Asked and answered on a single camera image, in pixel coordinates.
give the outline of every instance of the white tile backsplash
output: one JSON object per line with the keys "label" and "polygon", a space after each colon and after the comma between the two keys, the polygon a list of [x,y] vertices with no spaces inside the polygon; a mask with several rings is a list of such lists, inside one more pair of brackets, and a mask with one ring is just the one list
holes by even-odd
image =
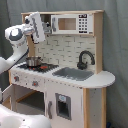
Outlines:
{"label": "white tile backsplash", "polygon": [[[35,55],[41,56],[44,63],[77,67],[79,55],[88,50],[95,57],[95,37],[48,35],[46,40],[35,44]],[[95,70],[91,58],[83,55],[83,62],[88,62],[88,69]]]}

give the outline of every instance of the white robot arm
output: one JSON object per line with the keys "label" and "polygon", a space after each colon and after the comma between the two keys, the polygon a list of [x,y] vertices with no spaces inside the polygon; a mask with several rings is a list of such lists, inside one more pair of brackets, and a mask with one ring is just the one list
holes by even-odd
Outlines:
{"label": "white robot arm", "polygon": [[10,41],[13,55],[7,60],[0,57],[0,74],[13,67],[22,57],[29,52],[26,36],[31,35],[34,43],[45,40],[44,30],[39,12],[25,17],[25,24],[16,25],[5,30],[5,37]]}
{"label": "white robot arm", "polygon": [[[25,17],[25,24],[16,25],[5,30],[5,37],[10,41],[14,53],[7,60],[0,57],[0,74],[13,67],[18,60],[28,53],[29,48],[26,42],[26,36],[28,35],[33,37],[34,43],[45,40],[42,21],[38,12]],[[43,115],[18,114],[0,104],[0,128],[51,128],[51,124]]]}

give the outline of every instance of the sink basin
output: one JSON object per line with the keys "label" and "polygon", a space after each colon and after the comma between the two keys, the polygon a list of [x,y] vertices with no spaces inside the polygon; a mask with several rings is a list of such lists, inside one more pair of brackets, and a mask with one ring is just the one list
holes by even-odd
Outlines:
{"label": "sink basin", "polygon": [[79,70],[75,68],[62,68],[53,73],[54,76],[63,77],[67,79],[83,81],[92,76],[94,73],[91,71]]}

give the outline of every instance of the stove top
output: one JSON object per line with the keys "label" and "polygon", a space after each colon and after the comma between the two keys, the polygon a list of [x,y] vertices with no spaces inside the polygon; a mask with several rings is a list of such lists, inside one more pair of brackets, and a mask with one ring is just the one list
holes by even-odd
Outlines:
{"label": "stove top", "polygon": [[27,66],[27,64],[23,64],[23,65],[18,66],[17,68],[35,71],[35,72],[46,73],[46,72],[48,72],[54,68],[57,68],[57,67],[59,67],[59,66],[53,65],[53,64],[42,63],[40,66],[37,66],[37,67],[29,67],[29,66]]}

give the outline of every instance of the pot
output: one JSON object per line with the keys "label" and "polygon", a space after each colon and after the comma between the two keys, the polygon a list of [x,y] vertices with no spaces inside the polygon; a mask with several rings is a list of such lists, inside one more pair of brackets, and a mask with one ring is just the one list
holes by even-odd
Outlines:
{"label": "pot", "polygon": [[36,66],[41,65],[42,59],[41,59],[41,57],[38,57],[38,56],[37,57],[27,57],[26,63],[27,63],[27,66],[36,67]]}

